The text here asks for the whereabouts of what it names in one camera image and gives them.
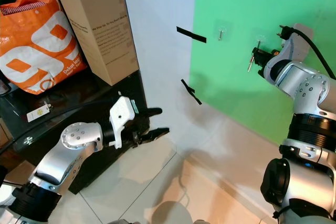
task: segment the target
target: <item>white wall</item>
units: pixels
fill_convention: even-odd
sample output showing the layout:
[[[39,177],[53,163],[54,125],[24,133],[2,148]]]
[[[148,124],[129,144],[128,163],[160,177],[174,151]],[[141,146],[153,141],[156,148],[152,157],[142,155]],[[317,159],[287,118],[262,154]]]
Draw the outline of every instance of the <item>white wall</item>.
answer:
[[[188,83],[192,41],[177,33],[176,26],[193,30],[194,0],[126,2],[148,106],[164,111],[152,119],[152,126],[169,126],[180,154],[207,167],[219,184],[231,183],[237,198],[243,195],[271,214],[260,185],[278,147],[207,104],[199,106],[180,81]]]

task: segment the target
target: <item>tiled floor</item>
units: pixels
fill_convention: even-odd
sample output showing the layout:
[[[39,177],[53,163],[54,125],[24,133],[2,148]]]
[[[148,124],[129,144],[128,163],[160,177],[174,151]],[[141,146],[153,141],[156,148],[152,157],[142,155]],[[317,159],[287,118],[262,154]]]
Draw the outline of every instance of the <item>tiled floor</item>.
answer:
[[[68,193],[50,224],[250,223],[260,219],[207,179],[162,138],[127,151],[80,194]]]

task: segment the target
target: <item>green screen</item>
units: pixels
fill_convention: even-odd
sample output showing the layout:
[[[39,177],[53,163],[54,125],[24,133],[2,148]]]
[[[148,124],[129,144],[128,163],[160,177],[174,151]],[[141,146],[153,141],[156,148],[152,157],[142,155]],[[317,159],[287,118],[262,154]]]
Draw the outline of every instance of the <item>green screen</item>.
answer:
[[[293,101],[258,75],[247,72],[251,51],[281,50],[279,25],[302,23],[314,30],[314,43],[336,71],[336,0],[196,0],[190,86],[202,101],[267,139],[287,137]],[[223,30],[222,40],[218,40]],[[305,63],[325,73],[311,50]]]

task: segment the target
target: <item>robotic arm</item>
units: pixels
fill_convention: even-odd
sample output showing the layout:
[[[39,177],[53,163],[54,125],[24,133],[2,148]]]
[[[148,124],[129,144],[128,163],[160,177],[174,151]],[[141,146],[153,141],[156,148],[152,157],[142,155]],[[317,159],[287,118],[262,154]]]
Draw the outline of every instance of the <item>robotic arm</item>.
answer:
[[[110,122],[79,122],[66,127],[55,147],[35,168],[28,183],[13,191],[16,199],[12,205],[0,209],[0,223],[46,223],[86,158],[107,146],[121,148],[122,139],[137,147],[168,133],[168,128],[158,128],[140,135],[142,120],[161,113],[159,108],[139,111],[133,100],[120,97],[110,110]]]
[[[294,28],[312,37],[308,27]],[[308,50],[297,34],[281,52],[253,50],[259,74],[294,100],[282,158],[268,164],[260,188],[285,224],[336,220],[336,81],[301,63]]]

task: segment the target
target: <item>orange shopping bag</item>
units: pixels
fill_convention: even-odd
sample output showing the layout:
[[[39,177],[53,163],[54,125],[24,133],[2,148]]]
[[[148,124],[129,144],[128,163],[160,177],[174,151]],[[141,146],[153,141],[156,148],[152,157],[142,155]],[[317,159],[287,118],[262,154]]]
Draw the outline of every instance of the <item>orange shopping bag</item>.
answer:
[[[86,68],[57,0],[17,0],[0,10],[0,69],[12,83],[40,94]]]

